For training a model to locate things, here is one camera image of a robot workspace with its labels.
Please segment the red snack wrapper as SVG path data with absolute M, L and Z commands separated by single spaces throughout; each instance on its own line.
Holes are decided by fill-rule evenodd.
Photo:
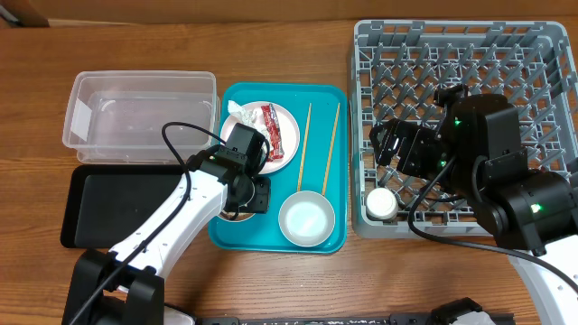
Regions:
M 261 106 L 266 129 L 269 134 L 270 150 L 268 161 L 272 162 L 284 158 L 284 149 L 282 146 L 281 129 L 279 119 L 272 103 Z

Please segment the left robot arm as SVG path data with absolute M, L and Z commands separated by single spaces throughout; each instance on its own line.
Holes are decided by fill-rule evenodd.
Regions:
M 161 206 L 107 253 L 89 249 L 75 264 L 65 324 L 193 324 L 164 300 L 166 278 L 215 217 L 236 221 L 265 213 L 270 181 L 260 176 L 270 143 L 256 129 L 234 125 L 228 139 L 177 161 L 182 176 Z

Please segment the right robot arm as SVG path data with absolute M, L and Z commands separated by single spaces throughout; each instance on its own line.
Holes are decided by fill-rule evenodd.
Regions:
M 369 132 L 376 163 L 425 180 L 408 212 L 419 237 L 507 255 L 544 324 L 577 322 L 577 189 L 556 172 L 531 169 L 521 143 L 517 109 L 501 94 L 472 95 L 466 85 L 440 88 L 444 110 L 435 128 L 392 118 Z M 492 246 L 427 233 L 415 213 L 440 186 L 464 199 Z

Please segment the grey bowl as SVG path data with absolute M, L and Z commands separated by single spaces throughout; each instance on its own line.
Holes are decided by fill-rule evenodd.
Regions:
M 314 247 L 330 237 L 336 225 L 336 214 L 320 193 L 302 190 L 284 201 L 278 223 L 289 242 L 299 247 Z

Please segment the pink bowl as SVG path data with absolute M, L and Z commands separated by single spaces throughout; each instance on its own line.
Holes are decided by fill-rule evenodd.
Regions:
M 228 212 L 221 211 L 218 217 L 227 222 L 242 222 L 254 216 L 252 212 Z

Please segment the white tissue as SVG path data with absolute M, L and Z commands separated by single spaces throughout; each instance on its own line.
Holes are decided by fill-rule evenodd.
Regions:
M 263 135 L 266 133 L 266 129 L 261 122 L 259 109 L 246 109 L 237 102 L 230 100 L 228 102 L 228 112 L 231 116 L 238 119 L 240 124 L 255 128 Z

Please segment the white paper cup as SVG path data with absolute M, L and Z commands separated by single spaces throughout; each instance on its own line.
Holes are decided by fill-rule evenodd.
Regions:
M 366 214 L 376 220 L 391 220 L 396 217 L 398 203 L 394 193 L 387 188 L 375 188 L 366 199 Z

